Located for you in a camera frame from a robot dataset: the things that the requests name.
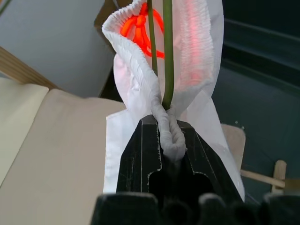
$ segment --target green stem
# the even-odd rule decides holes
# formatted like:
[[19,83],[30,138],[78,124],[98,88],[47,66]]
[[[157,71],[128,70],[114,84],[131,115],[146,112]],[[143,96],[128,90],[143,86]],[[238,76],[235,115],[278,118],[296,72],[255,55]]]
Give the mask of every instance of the green stem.
[[150,33],[150,43],[151,43],[151,53],[152,53],[152,69],[156,74],[156,76],[158,76],[158,61],[156,57],[156,47],[155,47],[152,0],[147,0],[147,5],[148,5],[149,33]]
[[163,12],[165,28],[165,94],[162,105],[165,110],[168,110],[170,109],[174,92],[172,0],[163,0]]

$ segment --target white wall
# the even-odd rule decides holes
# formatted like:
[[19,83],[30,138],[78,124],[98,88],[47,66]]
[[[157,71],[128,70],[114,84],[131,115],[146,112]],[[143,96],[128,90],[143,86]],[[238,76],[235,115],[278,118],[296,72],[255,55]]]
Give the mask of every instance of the white wall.
[[0,46],[62,89],[96,97],[113,54],[93,27],[104,0],[12,0]]

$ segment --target dark floor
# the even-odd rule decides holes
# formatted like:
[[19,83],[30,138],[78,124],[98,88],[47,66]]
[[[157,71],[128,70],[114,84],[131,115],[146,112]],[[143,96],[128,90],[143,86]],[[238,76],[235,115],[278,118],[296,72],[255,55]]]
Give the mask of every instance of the dark floor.
[[[121,101],[113,74],[101,97]],[[300,178],[299,88],[223,61],[213,100],[222,123],[245,130],[242,169],[272,176],[275,162],[282,159],[286,177]],[[249,202],[260,202],[270,192],[270,185],[243,181]]]

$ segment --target white fabric bag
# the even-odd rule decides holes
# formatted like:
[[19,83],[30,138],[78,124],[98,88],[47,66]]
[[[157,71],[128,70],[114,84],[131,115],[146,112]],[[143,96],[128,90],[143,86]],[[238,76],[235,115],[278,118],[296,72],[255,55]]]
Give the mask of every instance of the white fabric bag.
[[[115,192],[120,157],[138,121],[153,114],[158,121],[164,154],[173,161],[185,153],[185,140],[176,119],[189,122],[222,159],[241,197],[244,188],[239,171],[224,138],[211,95],[218,77],[223,43],[222,1],[173,0],[173,49],[175,90],[172,108],[161,105],[164,93],[164,60],[158,59],[158,77],[151,58],[120,34],[125,21],[138,16],[146,0],[133,3],[110,15],[102,27],[116,51],[114,78],[127,110],[107,117],[104,192]],[[162,0],[153,8],[163,17]],[[164,49],[163,34],[155,26],[157,50]]]

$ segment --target black object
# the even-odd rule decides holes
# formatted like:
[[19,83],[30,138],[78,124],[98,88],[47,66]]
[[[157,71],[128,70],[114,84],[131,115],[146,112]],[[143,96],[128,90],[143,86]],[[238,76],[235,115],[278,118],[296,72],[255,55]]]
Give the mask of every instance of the black object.
[[175,165],[163,156],[153,116],[140,120],[121,157],[117,194],[98,198],[92,225],[300,224],[300,198],[244,204],[219,156],[188,123],[178,125],[187,152]]

